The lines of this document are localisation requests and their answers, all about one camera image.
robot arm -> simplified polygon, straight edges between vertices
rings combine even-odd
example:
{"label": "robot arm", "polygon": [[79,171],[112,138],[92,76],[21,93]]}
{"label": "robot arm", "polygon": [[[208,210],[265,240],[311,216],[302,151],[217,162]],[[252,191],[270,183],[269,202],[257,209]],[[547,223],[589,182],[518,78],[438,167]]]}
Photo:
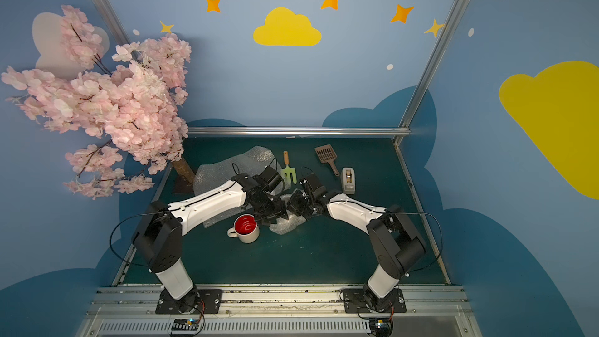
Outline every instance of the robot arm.
{"label": "robot arm", "polygon": [[375,207],[339,194],[330,199],[326,209],[333,219],[370,237],[378,266],[364,286],[364,296],[372,310],[384,310],[394,299],[393,288],[426,253],[422,236],[399,206]]}
{"label": "robot arm", "polygon": [[266,222],[287,216],[281,199],[268,194],[281,182],[277,171],[266,167],[259,175],[241,173],[218,188],[181,202],[150,205],[147,212],[151,215],[139,222],[132,242],[164,285],[163,302],[169,301],[177,312],[189,312],[197,301],[197,289],[181,261],[182,237],[209,218],[246,204]]}
{"label": "robot arm", "polygon": [[[168,206],[150,205],[139,222],[132,242],[144,257],[150,271],[164,285],[161,294],[164,312],[193,311],[198,290],[181,261],[182,238],[200,223],[230,208],[250,204],[257,220],[264,224],[287,217],[286,206],[278,196],[268,194],[282,182],[271,167],[253,177],[245,173],[204,194]],[[394,299],[394,287],[425,253],[424,240],[407,215],[398,206],[389,209],[370,206],[334,191],[327,192],[315,174],[300,180],[304,189],[291,196],[290,211],[305,218],[328,214],[346,221],[370,236],[378,266],[364,285],[366,303],[372,310],[384,310]]]}

tree trunk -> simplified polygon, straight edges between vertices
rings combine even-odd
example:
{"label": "tree trunk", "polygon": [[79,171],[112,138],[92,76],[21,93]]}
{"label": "tree trunk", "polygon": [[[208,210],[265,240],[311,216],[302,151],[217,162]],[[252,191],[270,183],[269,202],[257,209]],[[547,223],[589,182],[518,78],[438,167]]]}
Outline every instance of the tree trunk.
{"label": "tree trunk", "polygon": [[195,174],[187,161],[182,157],[181,160],[172,161],[172,163],[179,176],[183,177],[190,185],[193,185]]}

yellow cloud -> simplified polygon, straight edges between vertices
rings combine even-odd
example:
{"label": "yellow cloud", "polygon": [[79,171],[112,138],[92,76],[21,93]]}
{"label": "yellow cloud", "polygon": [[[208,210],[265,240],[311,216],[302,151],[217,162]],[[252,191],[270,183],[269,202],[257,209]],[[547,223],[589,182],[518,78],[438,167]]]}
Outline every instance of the yellow cloud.
{"label": "yellow cloud", "polygon": [[254,30],[254,41],[265,46],[313,46],[320,38],[321,33],[312,27],[310,19],[283,7],[272,10],[264,26]]}
{"label": "yellow cloud", "polygon": [[565,180],[599,199],[599,67],[566,61],[534,78],[514,75],[499,99]]}

bubble wrap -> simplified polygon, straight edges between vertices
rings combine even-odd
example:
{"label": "bubble wrap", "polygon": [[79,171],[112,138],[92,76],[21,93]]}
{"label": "bubble wrap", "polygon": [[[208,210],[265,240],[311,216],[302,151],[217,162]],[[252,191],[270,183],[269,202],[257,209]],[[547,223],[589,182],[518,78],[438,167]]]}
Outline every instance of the bubble wrap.
{"label": "bubble wrap", "polygon": [[[285,202],[285,205],[287,205],[289,198],[291,198],[290,194],[281,196],[281,200]],[[275,224],[270,224],[268,228],[278,235],[284,235],[305,223],[305,218],[303,216],[296,216],[289,211],[287,211],[287,216],[289,217],[288,220],[279,217],[277,222]]]}
{"label": "bubble wrap", "polygon": [[[273,152],[268,148],[255,146],[246,153],[233,156],[218,163],[201,165],[195,174],[195,180],[193,180],[193,193],[195,195],[203,194],[230,180],[231,177],[235,176],[232,167],[233,163],[239,166],[240,173],[247,173],[250,176],[254,176],[262,173],[264,168],[270,164],[273,158]],[[272,167],[275,166],[275,163],[277,170],[280,170],[281,165],[276,160],[273,161]],[[282,187],[282,184],[277,186],[273,191],[273,194],[280,193]],[[227,211],[219,213],[215,217],[204,221],[204,227],[207,228],[221,220],[243,212],[244,210],[245,207],[228,209]]]}

pink flower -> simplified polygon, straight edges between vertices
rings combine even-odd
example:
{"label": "pink flower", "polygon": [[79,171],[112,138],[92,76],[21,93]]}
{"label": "pink flower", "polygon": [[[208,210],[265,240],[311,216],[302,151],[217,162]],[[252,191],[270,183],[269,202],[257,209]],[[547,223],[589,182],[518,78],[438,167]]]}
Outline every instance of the pink flower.
{"label": "pink flower", "polygon": [[131,194],[134,191],[138,190],[147,190],[154,186],[151,177],[146,177],[144,175],[139,175],[132,177],[130,180],[124,179],[119,181],[118,185],[114,187],[119,190],[120,193]]}
{"label": "pink flower", "polygon": [[6,68],[6,72],[2,74],[2,82],[12,85],[17,90],[25,90],[27,88],[27,80],[23,76],[23,73],[15,71],[12,67]]}
{"label": "pink flower", "polygon": [[[62,9],[66,55],[86,68],[93,67],[102,55],[101,37],[94,34],[85,13],[72,6]],[[122,170],[111,168],[123,159],[120,151],[149,164],[149,173],[156,174],[168,161],[181,159],[182,140],[187,137],[187,124],[178,117],[177,105],[188,96],[184,64],[191,55],[189,44],[169,34],[160,40],[117,46],[116,51],[114,59],[129,64],[117,66],[112,75],[85,72],[66,81],[39,69],[19,73],[11,67],[2,74],[4,83],[28,93],[10,100],[32,120],[47,118],[43,124],[50,131],[83,128],[90,136],[111,137],[114,146],[98,149],[90,145],[65,155],[74,172],[94,174],[89,183],[77,178],[67,186],[92,198],[109,196],[113,188],[130,193],[153,185],[152,179],[144,176],[122,180]],[[138,60],[134,60],[134,51]]]}

